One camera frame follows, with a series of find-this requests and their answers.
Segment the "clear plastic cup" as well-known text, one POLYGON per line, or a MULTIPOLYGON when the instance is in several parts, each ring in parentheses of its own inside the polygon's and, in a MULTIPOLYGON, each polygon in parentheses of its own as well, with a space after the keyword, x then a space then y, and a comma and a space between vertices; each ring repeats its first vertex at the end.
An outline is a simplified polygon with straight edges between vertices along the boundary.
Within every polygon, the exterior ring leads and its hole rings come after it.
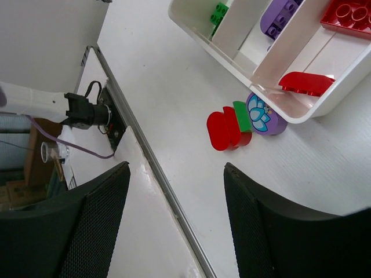
POLYGON ((58 142, 43 142, 41 144, 41 159, 44 163, 67 159, 70 156, 68 146, 58 142))

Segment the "red lego plate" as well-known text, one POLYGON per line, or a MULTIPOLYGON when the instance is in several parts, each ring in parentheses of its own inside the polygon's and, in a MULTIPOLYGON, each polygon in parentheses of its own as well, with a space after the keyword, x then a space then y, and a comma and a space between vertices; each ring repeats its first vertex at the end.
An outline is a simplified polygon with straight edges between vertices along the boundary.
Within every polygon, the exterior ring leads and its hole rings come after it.
POLYGON ((325 29, 370 40, 370 1, 330 1, 320 23, 325 29))

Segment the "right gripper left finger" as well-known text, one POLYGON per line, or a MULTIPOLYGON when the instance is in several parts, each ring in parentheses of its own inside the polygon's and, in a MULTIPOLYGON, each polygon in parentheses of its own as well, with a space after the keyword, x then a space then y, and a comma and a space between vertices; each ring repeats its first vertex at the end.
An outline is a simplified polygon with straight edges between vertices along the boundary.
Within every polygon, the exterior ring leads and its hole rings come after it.
POLYGON ((70 191, 1 212, 1 277, 107 277, 129 181, 121 162, 70 191))

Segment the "white divided plastic tray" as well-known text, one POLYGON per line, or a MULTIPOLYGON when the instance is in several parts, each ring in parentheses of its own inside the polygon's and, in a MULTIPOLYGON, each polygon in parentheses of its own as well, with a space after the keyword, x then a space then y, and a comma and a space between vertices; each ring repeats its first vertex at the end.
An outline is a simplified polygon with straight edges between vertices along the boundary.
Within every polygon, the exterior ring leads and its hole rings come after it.
POLYGON ((172 1, 169 17, 223 67, 286 121, 299 124, 331 112, 363 80, 370 79, 370 39, 325 28, 341 1, 292 1, 293 13, 277 38, 260 28, 269 1, 225 1, 220 25, 211 21, 217 1, 172 1), (328 76, 334 84, 320 97, 285 92, 290 72, 328 76))

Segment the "green lego brick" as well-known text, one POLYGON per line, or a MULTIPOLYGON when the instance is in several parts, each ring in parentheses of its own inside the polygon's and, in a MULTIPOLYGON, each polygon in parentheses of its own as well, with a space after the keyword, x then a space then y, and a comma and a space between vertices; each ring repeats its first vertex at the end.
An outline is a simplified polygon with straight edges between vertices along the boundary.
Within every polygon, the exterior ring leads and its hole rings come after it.
POLYGON ((214 29, 213 29, 213 32, 212 32, 211 36, 213 36, 216 33, 221 21, 223 20, 224 16, 226 15, 228 9, 229 9, 229 7, 226 6, 225 4, 221 3, 221 2, 219 2, 216 5, 215 10, 210 17, 210 22, 214 25, 214 29))

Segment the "red lego brick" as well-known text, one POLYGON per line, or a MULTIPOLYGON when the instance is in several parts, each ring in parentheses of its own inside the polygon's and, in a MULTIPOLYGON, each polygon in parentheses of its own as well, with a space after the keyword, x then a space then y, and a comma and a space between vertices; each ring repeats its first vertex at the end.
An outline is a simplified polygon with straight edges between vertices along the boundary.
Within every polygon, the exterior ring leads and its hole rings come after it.
POLYGON ((284 75, 278 84, 286 92, 320 97, 334 82, 335 79, 325 75, 294 71, 284 75))

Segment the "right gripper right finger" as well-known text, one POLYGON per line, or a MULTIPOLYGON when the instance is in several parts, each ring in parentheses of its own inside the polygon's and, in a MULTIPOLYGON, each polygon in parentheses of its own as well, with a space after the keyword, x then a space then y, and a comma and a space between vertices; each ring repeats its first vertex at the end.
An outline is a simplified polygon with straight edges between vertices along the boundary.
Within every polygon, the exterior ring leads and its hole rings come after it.
POLYGON ((370 209, 339 216, 295 203, 224 167, 240 277, 369 277, 370 209))

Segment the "purple paw lego piece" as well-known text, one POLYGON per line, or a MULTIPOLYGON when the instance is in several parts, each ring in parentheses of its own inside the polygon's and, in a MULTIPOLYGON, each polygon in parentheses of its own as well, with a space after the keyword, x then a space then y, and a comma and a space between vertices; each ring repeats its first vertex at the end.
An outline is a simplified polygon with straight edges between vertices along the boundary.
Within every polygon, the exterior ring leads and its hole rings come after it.
POLYGON ((252 129, 262 136, 276 136, 283 133, 288 123, 268 106, 260 97, 250 93, 246 108, 252 129))

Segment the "red green lego cluster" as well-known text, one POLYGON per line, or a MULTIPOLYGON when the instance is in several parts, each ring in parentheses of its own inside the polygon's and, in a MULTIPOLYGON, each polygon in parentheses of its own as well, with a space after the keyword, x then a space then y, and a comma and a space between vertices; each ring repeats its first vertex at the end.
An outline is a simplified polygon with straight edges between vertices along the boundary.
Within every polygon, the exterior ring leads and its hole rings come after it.
POLYGON ((206 127, 211 145, 217 151, 246 146, 252 139, 252 124, 246 103, 242 101, 234 101, 232 107, 223 107, 222 112, 212 112, 206 127))

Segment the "purple rounded lego piece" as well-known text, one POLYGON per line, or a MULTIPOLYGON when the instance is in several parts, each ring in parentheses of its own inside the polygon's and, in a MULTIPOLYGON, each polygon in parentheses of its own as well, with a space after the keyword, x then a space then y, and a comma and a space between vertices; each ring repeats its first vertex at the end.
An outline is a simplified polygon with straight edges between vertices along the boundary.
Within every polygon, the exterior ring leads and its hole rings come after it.
POLYGON ((260 20, 262 33, 276 40, 303 1, 273 0, 260 20))

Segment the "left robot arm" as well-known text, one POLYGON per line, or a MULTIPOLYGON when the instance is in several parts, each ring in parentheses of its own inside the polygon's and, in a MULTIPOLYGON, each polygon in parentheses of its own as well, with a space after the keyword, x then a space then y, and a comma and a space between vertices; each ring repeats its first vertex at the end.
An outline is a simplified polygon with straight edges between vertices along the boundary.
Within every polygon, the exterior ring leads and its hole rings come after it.
POLYGON ((73 93, 52 93, 1 82, 1 112, 47 119, 78 129, 107 126, 111 108, 73 93))

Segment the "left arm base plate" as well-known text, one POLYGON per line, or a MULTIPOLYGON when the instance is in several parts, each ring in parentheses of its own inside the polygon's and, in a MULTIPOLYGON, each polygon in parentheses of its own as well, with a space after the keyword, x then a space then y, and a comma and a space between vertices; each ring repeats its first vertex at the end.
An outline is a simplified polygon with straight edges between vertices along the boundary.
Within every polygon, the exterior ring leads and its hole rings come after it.
POLYGON ((99 104, 106 105, 111 110, 110 123, 100 130, 108 137, 112 150, 115 152, 119 145, 122 136, 125 133, 127 125, 123 121, 121 114, 112 98, 112 95, 107 87, 103 88, 99 96, 97 97, 99 104))

